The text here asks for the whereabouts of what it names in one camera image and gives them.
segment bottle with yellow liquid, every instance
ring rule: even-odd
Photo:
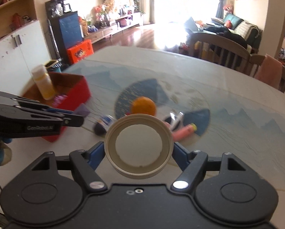
[[[56,92],[53,88],[52,81],[44,65],[35,67],[32,71],[32,78],[36,83],[42,97],[45,100],[51,100],[55,97]]]

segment pink towel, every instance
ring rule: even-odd
[[[266,54],[266,57],[254,78],[278,89],[281,75],[282,64],[278,60]]]

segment orange fruit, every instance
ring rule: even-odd
[[[149,114],[155,116],[156,105],[150,98],[141,96],[132,102],[132,114]]]

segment red box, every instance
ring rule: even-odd
[[[85,57],[94,54],[91,40],[84,40],[83,42],[67,49],[67,54],[71,64],[75,64]]]
[[[91,92],[84,76],[57,72],[49,72],[48,74],[57,93],[67,95],[60,104],[53,106],[54,99],[50,101],[44,100],[35,84],[23,95],[23,97],[37,100],[42,104],[54,108],[71,111],[74,111],[81,103],[87,102],[91,97]],[[62,127],[59,135],[44,136],[43,138],[49,142],[54,142],[60,137],[65,129],[66,127]]]

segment cartoon character on box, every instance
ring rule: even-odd
[[[78,59],[82,59],[86,56],[86,52],[83,51],[82,49],[80,49],[79,51],[77,51],[75,53],[75,56],[78,58]]]

